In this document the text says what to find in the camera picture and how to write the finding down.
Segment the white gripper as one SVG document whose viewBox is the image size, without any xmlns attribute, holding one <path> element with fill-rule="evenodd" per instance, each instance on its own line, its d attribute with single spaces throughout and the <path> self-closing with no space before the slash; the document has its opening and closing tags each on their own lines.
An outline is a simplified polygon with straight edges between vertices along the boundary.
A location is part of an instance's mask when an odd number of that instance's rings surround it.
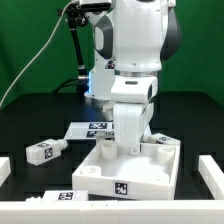
<svg viewBox="0 0 224 224">
<path fill-rule="evenodd" d="M 154 104 L 118 103 L 113 107 L 114 137 L 116 143 L 132 154 L 140 153 L 140 141 L 153 116 Z"/>
</svg>

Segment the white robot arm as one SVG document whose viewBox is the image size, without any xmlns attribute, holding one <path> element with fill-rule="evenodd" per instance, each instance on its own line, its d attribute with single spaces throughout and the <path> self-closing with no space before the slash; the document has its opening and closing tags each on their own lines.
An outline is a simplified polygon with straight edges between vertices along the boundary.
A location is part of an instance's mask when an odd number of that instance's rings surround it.
<svg viewBox="0 0 224 224">
<path fill-rule="evenodd" d="M 176 0 L 82 0 L 94 27 L 96 52 L 113 62 L 103 113 L 114 123 L 115 144 L 133 154 L 151 133 L 157 74 L 181 42 Z"/>
</svg>

